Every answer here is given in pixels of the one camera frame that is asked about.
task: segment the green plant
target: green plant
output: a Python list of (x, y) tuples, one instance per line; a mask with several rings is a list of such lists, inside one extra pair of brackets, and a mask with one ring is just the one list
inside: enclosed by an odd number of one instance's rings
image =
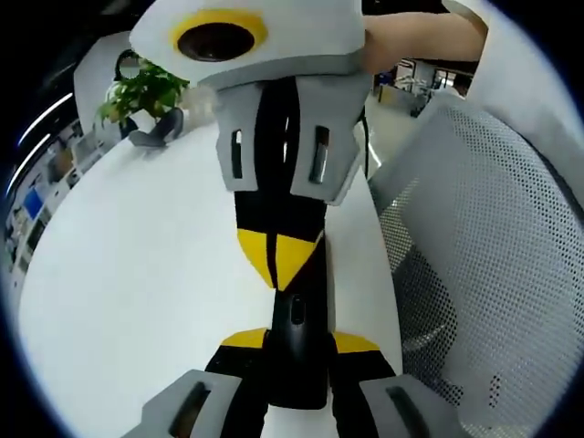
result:
[(189, 86), (168, 71), (139, 58), (140, 71), (135, 78), (121, 78), (98, 110), (101, 121), (108, 119), (125, 125), (134, 112), (146, 110), (156, 120), (174, 108)]

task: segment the potted plant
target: potted plant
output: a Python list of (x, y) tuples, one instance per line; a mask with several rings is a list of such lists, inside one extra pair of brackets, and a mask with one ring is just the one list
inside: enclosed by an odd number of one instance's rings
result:
[[(134, 77), (124, 77), (120, 73), (120, 63), (127, 58), (138, 62), (138, 74)], [(131, 50), (120, 55), (115, 79), (116, 82), (109, 90), (106, 101), (99, 107), (98, 113), (102, 122), (108, 119), (112, 123), (119, 123), (122, 132), (127, 128), (136, 129), (130, 116), (141, 110), (146, 111), (154, 120), (159, 120), (178, 105), (183, 91), (189, 86), (189, 81), (177, 78), (150, 61), (138, 57)]]

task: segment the yellow stripe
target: yellow stripe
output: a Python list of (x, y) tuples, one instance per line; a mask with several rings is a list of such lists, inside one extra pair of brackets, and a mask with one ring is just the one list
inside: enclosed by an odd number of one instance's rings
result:
[(333, 336), (335, 338), (337, 351), (339, 353), (358, 353), (362, 351), (376, 351), (380, 349), (376, 344), (361, 336), (350, 335), (340, 331), (335, 331)]
[(254, 37), (254, 46), (249, 52), (264, 44), (267, 38), (267, 28), (264, 20), (262, 20), (261, 15), (253, 11), (245, 9), (201, 9), (196, 14), (184, 19), (171, 31), (172, 46), (178, 51), (178, 41), (187, 30), (212, 23), (228, 23), (247, 30)]
[(279, 290), (285, 290), (288, 287), (308, 258), (314, 253), (322, 235), (323, 232), (320, 232), (316, 242), (300, 240), (287, 235), (277, 235), (276, 271)]
[(262, 276), (269, 287), (274, 287), (270, 271), (267, 268), (266, 234), (240, 228), (237, 230), (237, 239), (244, 250), (245, 256), (255, 270)]
[(240, 331), (224, 340), (221, 345), (224, 347), (241, 347), (248, 349), (261, 349), (264, 344), (265, 328), (255, 330)]

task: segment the human arm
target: human arm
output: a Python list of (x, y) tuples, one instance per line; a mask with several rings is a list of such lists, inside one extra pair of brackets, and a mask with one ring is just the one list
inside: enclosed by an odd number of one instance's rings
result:
[(486, 25), (458, 14), (408, 12), (363, 19), (363, 63), (371, 74), (390, 70), (405, 57), (476, 61), (485, 45)]

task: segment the perforated mesh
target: perforated mesh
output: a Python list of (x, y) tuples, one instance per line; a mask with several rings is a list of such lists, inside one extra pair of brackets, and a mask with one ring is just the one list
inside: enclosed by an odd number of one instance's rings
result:
[(472, 436), (531, 436), (584, 352), (581, 209), (506, 125), (434, 106), (382, 181), (403, 371)]

